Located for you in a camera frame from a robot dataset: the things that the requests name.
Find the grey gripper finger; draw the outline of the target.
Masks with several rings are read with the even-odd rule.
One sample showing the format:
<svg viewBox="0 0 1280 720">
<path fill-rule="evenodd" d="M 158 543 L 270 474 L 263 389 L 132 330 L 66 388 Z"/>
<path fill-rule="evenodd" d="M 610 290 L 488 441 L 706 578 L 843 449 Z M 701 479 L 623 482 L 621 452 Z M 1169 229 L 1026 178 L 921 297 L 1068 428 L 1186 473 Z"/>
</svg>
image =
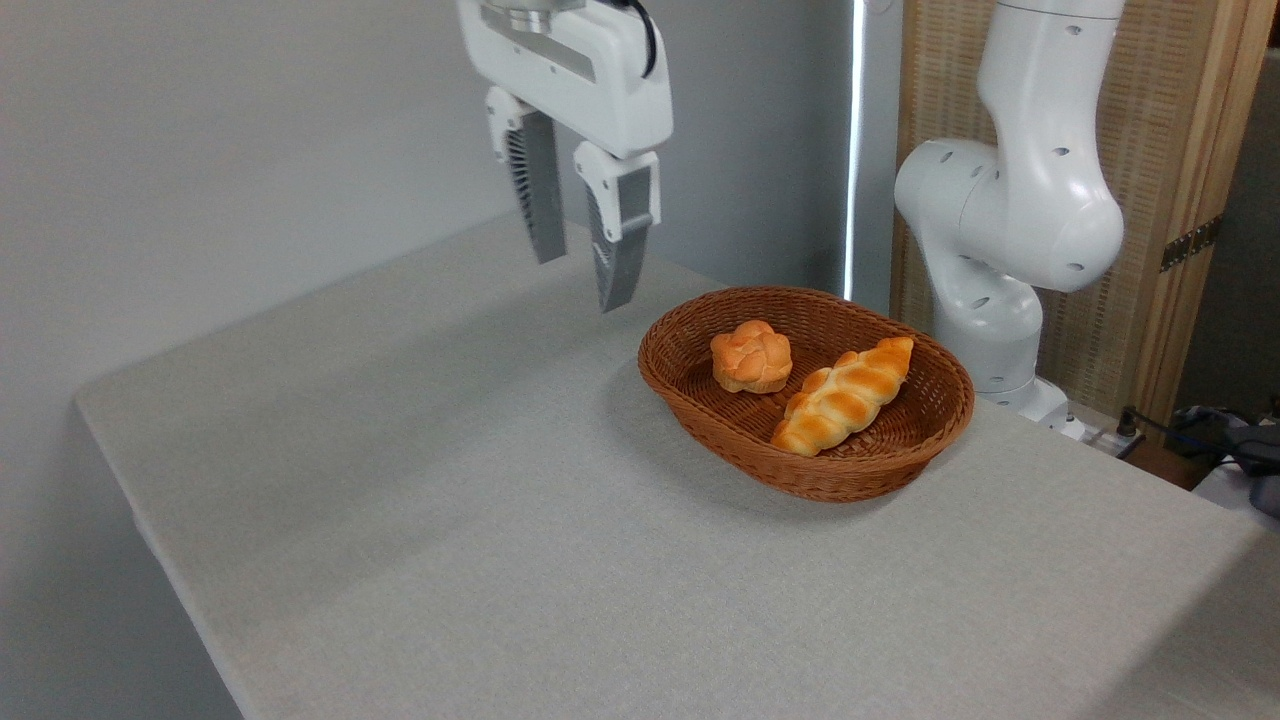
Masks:
<svg viewBox="0 0 1280 720">
<path fill-rule="evenodd" d="M 508 169 L 538 263 L 566 255 L 554 122 L 500 87 L 486 92 L 493 152 Z"/>
<path fill-rule="evenodd" d="M 659 158 L 650 151 L 618 159 L 582 141 L 573 164 L 586 190 L 599 307 L 611 313 L 631 301 L 648 232 L 660 223 Z"/>
</svg>

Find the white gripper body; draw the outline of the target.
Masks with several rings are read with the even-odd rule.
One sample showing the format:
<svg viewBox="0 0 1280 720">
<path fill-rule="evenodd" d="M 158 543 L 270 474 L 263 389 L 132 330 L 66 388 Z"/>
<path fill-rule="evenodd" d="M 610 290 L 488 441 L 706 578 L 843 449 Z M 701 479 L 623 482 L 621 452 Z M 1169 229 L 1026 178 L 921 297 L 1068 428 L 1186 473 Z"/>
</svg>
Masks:
<svg viewBox="0 0 1280 720">
<path fill-rule="evenodd" d="M 673 132 L 666 49 L 634 9 L 607 1 L 460 1 L 479 74 L 616 158 Z"/>
</svg>

